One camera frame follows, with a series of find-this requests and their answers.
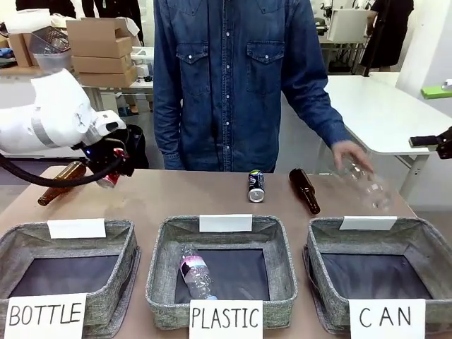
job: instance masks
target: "hand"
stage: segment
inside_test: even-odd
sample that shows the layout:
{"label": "hand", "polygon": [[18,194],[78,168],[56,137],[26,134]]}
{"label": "hand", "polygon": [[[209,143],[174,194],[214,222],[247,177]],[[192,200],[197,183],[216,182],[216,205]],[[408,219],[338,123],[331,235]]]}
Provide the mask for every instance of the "hand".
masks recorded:
{"label": "hand", "polygon": [[331,150],[333,151],[334,165],[338,170],[342,169],[342,159],[348,155],[364,169],[372,173],[374,172],[374,168],[366,153],[356,143],[352,141],[339,141],[333,145]]}

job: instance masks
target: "pink label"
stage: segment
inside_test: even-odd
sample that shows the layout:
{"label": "pink label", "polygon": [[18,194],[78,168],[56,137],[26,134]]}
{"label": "pink label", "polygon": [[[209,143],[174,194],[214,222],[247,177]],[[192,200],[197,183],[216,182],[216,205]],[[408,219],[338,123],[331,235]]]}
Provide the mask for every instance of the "pink label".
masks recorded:
{"label": "pink label", "polygon": [[206,263],[200,256],[187,256],[184,261],[181,262],[180,268],[182,268],[184,264],[186,264],[190,268],[196,266],[206,266]]}

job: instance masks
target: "person in background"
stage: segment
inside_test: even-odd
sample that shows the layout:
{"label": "person in background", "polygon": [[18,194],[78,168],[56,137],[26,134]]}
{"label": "person in background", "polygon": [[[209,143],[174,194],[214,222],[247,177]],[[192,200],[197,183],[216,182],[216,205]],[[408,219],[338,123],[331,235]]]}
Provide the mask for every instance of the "person in background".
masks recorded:
{"label": "person in background", "polygon": [[338,167],[350,156],[371,170],[324,90],[309,0],[154,0],[154,15],[154,127],[166,169],[272,172],[283,91]]}
{"label": "person in background", "polygon": [[123,16],[132,19],[140,29],[138,39],[144,45],[138,0],[82,0],[83,12],[88,18],[95,17],[94,4],[101,18],[117,18],[118,16]]}
{"label": "person in background", "polygon": [[380,72],[390,72],[398,63],[403,41],[407,34],[408,18],[414,9],[413,0],[376,0],[367,17],[367,35],[371,36],[361,65]]}
{"label": "person in background", "polygon": [[71,0],[16,0],[16,10],[48,8],[50,14],[61,14],[62,16],[70,16],[76,18],[76,10]]}

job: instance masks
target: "black clothing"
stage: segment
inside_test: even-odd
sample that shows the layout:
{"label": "black clothing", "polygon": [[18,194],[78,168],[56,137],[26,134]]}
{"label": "black clothing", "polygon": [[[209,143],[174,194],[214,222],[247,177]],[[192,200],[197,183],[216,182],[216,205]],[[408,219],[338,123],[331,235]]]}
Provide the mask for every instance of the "black clothing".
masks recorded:
{"label": "black clothing", "polygon": [[62,16],[76,17],[76,10],[71,0],[16,0],[16,9],[48,8],[50,14],[61,14]]}
{"label": "black clothing", "polygon": [[123,16],[132,19],[140,29],[138,39],[143,43],[143,29],[141,27],[141,13],[138,0],[82,0],[83,12],[89,18],[94,18],[95,16],[94,4],[101,18]]}
{"label": "black clothing", "polygon": [[[398,63],[403,41],[407,34],[408,17],[414,9],[413,0],[376,0],[371,10],[378,13],[374,34],[371,36],[361,65],[368,66],[371,54],[376,47],[376,54],[371,68],[393,66]],[[381,19],[387,12],[380,43],[376,46],[376,32],[381,28]]]}

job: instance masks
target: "clear plastic bottle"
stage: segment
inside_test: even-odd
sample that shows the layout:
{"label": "clear plastic bottle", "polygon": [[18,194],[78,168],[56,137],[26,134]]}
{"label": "clear plastic bottle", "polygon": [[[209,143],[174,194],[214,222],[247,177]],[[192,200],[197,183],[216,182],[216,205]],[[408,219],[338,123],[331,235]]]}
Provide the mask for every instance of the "clear plastic bottle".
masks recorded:
{"label": "clear plastic bottle", "polygon": [[343,168],[331,172],[352,187],[364,205],[386,211],[393,205],[389,185],[378,175],[361,168],[357,163],[344,159]]}
{"label": "clear plastic bottle", "polygon": [[212,295],[212,280],[207,265],[192,244],[182,245],[180,270],[194,299],[217,299]]}

